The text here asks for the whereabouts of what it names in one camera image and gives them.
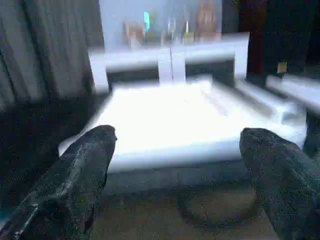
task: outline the black cable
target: black cable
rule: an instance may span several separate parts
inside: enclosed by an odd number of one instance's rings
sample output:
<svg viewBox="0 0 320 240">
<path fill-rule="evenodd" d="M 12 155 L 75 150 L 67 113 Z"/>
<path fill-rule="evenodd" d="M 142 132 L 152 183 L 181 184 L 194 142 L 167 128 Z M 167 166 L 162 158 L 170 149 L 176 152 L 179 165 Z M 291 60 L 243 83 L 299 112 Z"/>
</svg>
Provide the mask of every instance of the black cable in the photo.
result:
<svg viewBox="0 0 320 240">
<path fill-rule="evenodd" d="M 233 218 L 227 218 L 223 221 L 214 222 L 205 216 L 195 214 L 187 207 L 187 202 L 194 197 L 195 195 L 189 191 L 181 191 L 177 196 L 178 211 L 181 217 L 186 220 L 188 224 L 193 225 L 195 228 L 200 228 L 211 232 L 231 228 L 234 225 L 248 221 L 253 217 L 258 216 L 262 210 L 258 200 L 255 199 L 246 213 L 234 216 Z"/>
</svg>

